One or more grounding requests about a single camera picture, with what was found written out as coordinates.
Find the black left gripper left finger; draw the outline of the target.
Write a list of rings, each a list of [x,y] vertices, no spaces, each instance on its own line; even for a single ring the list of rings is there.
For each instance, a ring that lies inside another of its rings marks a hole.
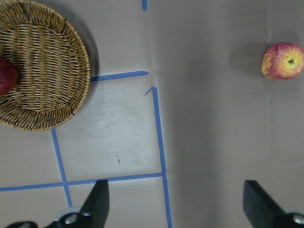
[[[49,228],[103,228],[109,214],[110,197],[107,180],[98,180],[78,212],[53,221]]]

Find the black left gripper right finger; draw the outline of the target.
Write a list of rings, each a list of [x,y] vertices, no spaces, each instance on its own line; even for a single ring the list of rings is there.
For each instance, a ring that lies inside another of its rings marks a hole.
[[[243,211],[254,228],[302,228],[304,215],[285,212],[255,180],[246,180]]]

